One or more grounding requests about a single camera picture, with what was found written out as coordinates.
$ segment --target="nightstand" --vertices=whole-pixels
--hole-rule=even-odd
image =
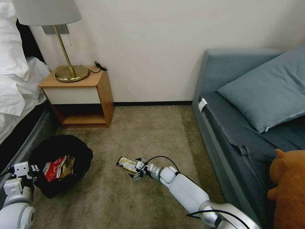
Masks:
[[[113,97],[108,72],[92,73],[80,81],[56,80],[58,67],[39,85],[64,128],[110,127]],[[99,68],[88,67],[94,72]]]

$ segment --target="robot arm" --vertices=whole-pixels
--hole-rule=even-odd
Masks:
[[[30,206],[33,191],[27,186],[32,182],[28,163],[15,164],[13,171],[16,178],[7,180],[3,186],[7,197],[0,210],[1,228],[29,229],[35,218],[35,208]]]
[[[144,175],[159,180],[189,213],[210,211],[197,214],[210,227],[217,229],[260,229],[252,219],[233,205],[211,202],[205,191],[172,166],[160,168],[154,164],[147,164],[142,158],[136,164],[136,169],[138,173],[133,176],[134,180],[138,180]]]

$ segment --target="white drawer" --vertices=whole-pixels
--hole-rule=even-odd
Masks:
[[[101,103],[96,87],[44,87],[51,104]]]

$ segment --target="black cord on nightstand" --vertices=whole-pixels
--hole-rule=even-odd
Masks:
[[[96,67],[99,68],[99,71],[98,71],[98,72],[94,72],[94,71],[92,71],[92,70],[89,69],[90,72],[99,73],[101,70],[103,70],[103,71],[105,71],[105,72],[108,71],[107,68],[102,67],[98,62],[95,61],[94,64],[95,64]]]

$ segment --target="trash can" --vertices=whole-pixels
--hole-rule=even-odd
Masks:
[[[39,169],[34,184],[46,197],[53,198],[85,175],[92,158],[92,150],[76,136],[52,136],[31,152],[30,165]]]

